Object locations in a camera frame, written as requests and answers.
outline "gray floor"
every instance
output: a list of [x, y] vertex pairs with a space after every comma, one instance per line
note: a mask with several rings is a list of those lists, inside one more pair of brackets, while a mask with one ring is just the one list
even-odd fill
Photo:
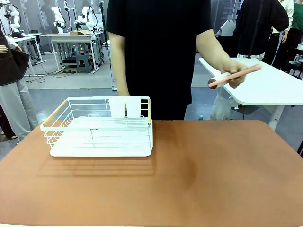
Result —
[[[197, 53], [192, 87], [207, 87], [207, 82], [211, 77], [211, 74], [199, 62], [200, 57], [201, 55]], [[43, 55], [43, 59], [47, 61], [33, 66], [35, 74], [53, 73], [58, 70], [52, 54]], [[95, 74], [50, 74], [43, 79], [26, 78], [26, 81], [29, 82], [27, 84], [29, 89], [100, 89], [112, 88], [111, 75], [115, 79], [114, 72], [110, 70], [110, 64], [103, 64]]]
[[[33, 103], [36, 107], [40, 122], [45, 120], [54, 109], [66, 98], [72, 96], [114, 96], [116, 92], [111, 89], [67, 89], [67, 90], [30, 90]], [[208, 119], [212, 110], [217, 91], [205, 87], [192, 88], [193, 103], [188, 106], [185, 119], [197, 120], [200, 114]], [[303, 140], [303, 106], [286, 107], [276, 128], [279, 134], [293, 149], [297, 150]], [[242, 120], [243, 114], [231, 110], [232, 119]], [[266, 123], [270, 120], [270, 113], [263, 107], [245, 107], [245, 120], [262, 120]], [[0, 143], [0, 159], [2, 159], [17, 144], [17, 140]]]

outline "dish rack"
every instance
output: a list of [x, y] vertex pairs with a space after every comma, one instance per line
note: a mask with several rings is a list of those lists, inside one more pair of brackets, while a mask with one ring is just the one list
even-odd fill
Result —
[[55, 157], [146, 157], [152, 153], [151, 100], [140, 118], [111, 117], [111, 97], [70, 97], [40, 125]]

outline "brown table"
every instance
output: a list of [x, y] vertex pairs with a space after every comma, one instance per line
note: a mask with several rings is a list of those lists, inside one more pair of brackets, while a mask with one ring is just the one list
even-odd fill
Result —
[[50, 156], [36, 128], [0, 162], [0, 223], [303, 225], [303, 160], [259, 121], [154, 122], [145, 158]]

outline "gray pants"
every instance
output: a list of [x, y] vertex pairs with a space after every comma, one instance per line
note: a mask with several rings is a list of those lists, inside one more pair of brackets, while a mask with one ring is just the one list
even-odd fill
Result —
[[38, 120], [24, 79], [0, 86], [0, 104], [19, 141], [37, 125]]

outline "person in green shirt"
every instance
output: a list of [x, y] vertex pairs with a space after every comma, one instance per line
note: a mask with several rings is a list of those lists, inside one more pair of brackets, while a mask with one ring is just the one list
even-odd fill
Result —
[[286, 41], [281, 43], [276, 58], [273, 63], [273, 67], [282, 71], [288, 71], [289, 69], [284, 68], [284, 65], [288, 61], [293, 61], [296, 53], [291, 51], [291, 48], [297, 48], [298, 44], [301, 43], [303, 35], [303, 0], [298, 0], [294, 4], [293, 23], [288, 32]]

